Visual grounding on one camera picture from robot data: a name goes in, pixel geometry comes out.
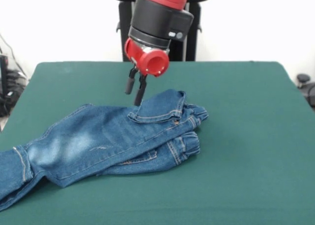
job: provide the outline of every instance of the green tablecloth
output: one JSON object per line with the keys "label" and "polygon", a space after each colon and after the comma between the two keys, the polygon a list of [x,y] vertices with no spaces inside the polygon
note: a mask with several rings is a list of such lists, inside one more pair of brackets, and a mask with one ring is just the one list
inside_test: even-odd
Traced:
{"label": "green tablecloth", "polygon": [[[0,136],[7,150],[40,136],[81,104],[130,106],[130,63],[40,64]],[[168,172],[43,181],[1,225],[315,224],[315,114],[278,63],[172,63],[148,78],[206,107],[201,154]]]}

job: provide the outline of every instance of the jeans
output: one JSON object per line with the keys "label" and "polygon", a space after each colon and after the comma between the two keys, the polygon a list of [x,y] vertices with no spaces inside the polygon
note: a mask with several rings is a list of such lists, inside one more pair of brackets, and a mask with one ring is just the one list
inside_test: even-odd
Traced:
{"label": "jeans", "polygon": [[199,153],[207,111],[167,90],[139,107],[86,104],[39,138],[0,153],[0,211],[41,178],[61,188],[92,175],[165,171]]}

